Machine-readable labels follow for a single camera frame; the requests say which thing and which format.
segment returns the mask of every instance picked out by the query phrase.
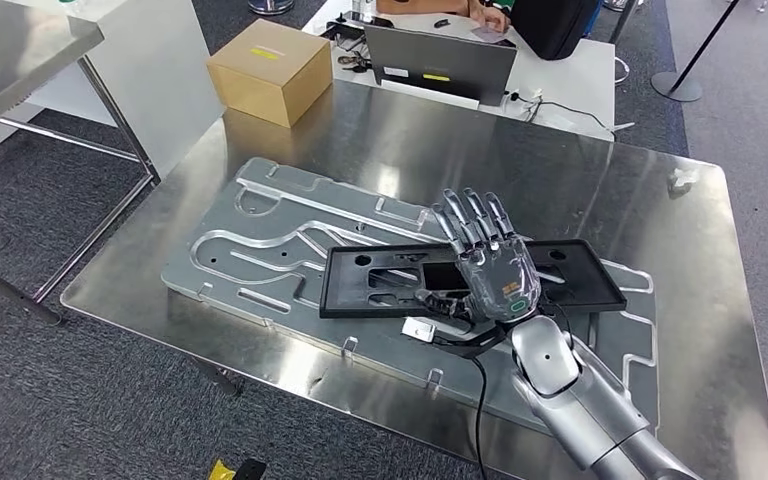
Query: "laptop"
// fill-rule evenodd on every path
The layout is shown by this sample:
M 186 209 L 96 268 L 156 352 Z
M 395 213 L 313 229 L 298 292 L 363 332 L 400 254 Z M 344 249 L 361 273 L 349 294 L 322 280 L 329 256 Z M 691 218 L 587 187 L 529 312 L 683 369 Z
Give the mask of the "laptop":
M 366 25 L 375 82 L 382 80 L 499 105 L 516 47 Z

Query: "cardboard box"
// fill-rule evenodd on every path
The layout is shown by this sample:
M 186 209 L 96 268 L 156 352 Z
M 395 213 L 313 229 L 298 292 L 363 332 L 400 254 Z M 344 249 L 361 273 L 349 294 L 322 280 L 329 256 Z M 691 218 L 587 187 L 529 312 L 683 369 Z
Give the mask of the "cardboard box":
M 229 108 L 290 127 L 331 85 L 328 40 L 258 20 L 207 61 Z

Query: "silver robotic forearm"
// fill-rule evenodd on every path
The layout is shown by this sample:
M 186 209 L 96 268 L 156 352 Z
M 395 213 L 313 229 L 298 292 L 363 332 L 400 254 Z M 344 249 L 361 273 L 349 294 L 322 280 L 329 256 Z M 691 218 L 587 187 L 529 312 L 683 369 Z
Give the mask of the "silver robotic forearm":
M 587 345 L 537 316 L 511 330 L 514 387 L 582 470 L 602 480 L 701 480 L 649 432 Z

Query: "gray carpet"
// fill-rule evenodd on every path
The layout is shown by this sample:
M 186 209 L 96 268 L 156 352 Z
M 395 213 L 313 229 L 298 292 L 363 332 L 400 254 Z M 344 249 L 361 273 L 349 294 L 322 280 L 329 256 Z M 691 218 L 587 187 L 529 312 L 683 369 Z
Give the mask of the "gray carpet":
M 253 21 L 245 2 L 194 3 L 211 51 Z M 301 26 L 319 3 L 277 20 Z M 594 38 L 615 19 L 603 12 Z M 681 153 L 680 110 L 643 88 L 649 72 L 672 67 L 668 37 L 663 4 L 629 23 L 618 51 L 634 75 L 618 90 L 617 121 L 638 122 L 622 141 Z M 35 122 L 122 147 L 117 132 L 65 115 Z M 0 145 L 0 274 L 38 286 L 139 174 L 27 133 Z M 247 457 L 267 463 L 267 478 L 478 478 L 470 462 L 257 382 L 238 379 L 241 395 L 226 396 L 182 354 L 49 305 L 62 326 L 0 297 L 0 478 L 206 478 L 217 458 Z
M 768 381 L 768 9 L 742 0 L 697 64 L 704 96 L 685 105 L 693 158 L 720 165 Z M 684 64 L 725 10 L 720 0 L 669 0 L 676 58 Z

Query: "metal table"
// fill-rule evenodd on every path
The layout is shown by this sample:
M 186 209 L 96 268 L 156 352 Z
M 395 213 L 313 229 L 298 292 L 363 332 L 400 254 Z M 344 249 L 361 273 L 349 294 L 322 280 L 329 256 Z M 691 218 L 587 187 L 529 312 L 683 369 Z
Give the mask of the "metal table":
M 59 322 L 58 316 L 39 304 L 134 198 L 149 184 L 159 182 L 157 172 L 151 165 L 148 156 L 107 92 L 92 63 L 84 57 L 103 39 L 101 31 L 94 23 L 69 18 L 65 15 L 52 15 L 40 9 L 0 0 L 0 115 L 23 101 L 54 74 L 77 62 L 135 153 L 122 152 L 24 122 L 3 118 L 0 118 L 0 122 L 112 156 L 139 162 L 146 171 L 145 176 L 137 182 L 137 185 L 125 195 L 98 227 L 33 295 L 25 294 L 0 277 L 0 292 L 2 294 L 24 309 L 34 312 L 47 323 L 52 324 Z
M 726 182 L 714 165 L 338 81 L 292 130 L 228 111 L 62 302 L 473 458 L 473 407 L 167 290 L 160 272 L 169 252 L 258 155 L 416 204 L 445 186 L 493 190 L 519 231 L 586 238 L 602 258 L 651 273 L 658 437 L 704 478 L 768 479 L 767 390 Z M 586 478 L 543 434 L 487 415 L 481 435 L 493 468 Z

